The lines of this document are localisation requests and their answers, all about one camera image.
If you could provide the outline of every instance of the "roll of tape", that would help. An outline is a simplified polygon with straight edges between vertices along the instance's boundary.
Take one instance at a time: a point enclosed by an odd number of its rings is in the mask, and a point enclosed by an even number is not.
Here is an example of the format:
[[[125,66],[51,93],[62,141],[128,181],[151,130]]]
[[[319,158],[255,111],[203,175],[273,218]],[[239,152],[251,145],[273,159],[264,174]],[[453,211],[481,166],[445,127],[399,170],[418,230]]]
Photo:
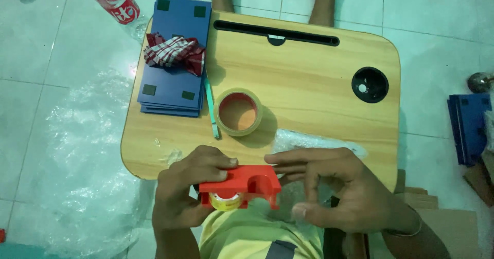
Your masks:
[[[216,193],[209,193],[209,202],[218,211],[228,212],[235,210],[242,205],[243,200],[242,193],[236,193],[233,197],[227,199],[219,197]]]
[[[248,128],[241,130],[235,130],[231,127],[226,126],[220,115],[221,111],[225,109],[225,107],[229,103],[238,100],[247,101],[252,106],[255,112],[255,118],[252,124]],[[216,122],[219,128],[225,131],[230,136],[246,136],[253,132],[261,123],[262,105],[259,101],[259,98],[257,98],[257,96],[250,90],[246,90],[244,88],[232,88],[220,94],[219,97],[216,99],[216,103],[214,105],[214,117],[216,117]]]

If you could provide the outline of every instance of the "stack of blue panels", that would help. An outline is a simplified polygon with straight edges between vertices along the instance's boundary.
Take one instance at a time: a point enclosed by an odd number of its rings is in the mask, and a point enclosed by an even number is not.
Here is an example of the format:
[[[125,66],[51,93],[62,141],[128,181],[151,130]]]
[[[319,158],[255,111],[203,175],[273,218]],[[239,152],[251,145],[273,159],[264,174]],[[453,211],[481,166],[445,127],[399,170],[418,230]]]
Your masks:
[[[195,37],[200,47],[207,45],[211,3],[194,0],[156,0],[151,33],[166,40]],[[137,101],[141,112],[198,117],[204,100],[206,67],[200,77],[182,66],[144,66]]]
[[[484,113],[492,110],[489,94],[450,95],[449,117],[458,163],[473,166],[487,143]]]

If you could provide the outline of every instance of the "red bottle label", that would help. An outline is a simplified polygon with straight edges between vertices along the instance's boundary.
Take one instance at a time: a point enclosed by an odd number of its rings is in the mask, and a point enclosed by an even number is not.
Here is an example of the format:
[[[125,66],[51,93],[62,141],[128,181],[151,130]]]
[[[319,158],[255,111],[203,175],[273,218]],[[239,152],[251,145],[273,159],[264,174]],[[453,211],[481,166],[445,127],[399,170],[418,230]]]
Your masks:
[[[140,9],[134,0],[98,0],[98,3],[123,25],[139,17]]]

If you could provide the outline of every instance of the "bracelet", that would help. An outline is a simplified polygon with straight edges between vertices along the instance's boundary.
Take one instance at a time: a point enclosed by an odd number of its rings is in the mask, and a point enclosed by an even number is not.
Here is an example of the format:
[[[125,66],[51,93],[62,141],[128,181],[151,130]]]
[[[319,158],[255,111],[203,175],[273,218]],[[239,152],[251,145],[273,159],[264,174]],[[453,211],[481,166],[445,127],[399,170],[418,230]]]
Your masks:
[[[393,230],[393,229],[385,229],[384,231],[392,236],[397,236],[397,237],[413,237],[413,236],[416,236],[418,233],[420,233],[422,231],[422,218],[420,217],[420,215],[418,214],[418,212],[412,208],[410,205],[408,205],[408,207],[413,211],[415,212],[415,214],[418,216],[418,219],[420,220],[420,224],[418,226],[418,230],[417,232],[413,233],[413,234],[404,234],[402,233],[401,231],[397,231],[397,230]]]

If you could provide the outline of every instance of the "red tape dispenser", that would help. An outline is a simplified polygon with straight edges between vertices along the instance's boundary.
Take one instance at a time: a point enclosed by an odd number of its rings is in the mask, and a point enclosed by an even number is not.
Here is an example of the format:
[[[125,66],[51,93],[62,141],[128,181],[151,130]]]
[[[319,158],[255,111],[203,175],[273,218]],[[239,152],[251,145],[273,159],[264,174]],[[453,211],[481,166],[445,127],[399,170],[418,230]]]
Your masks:
[[[227,171],[228,176],[223,182],[199,184],[204,207],[227,212],[246,209],[250,200],[264,198],[272,209],[279,209],[276,194],[281,192],[281,185],[271,166],[238,166]]]

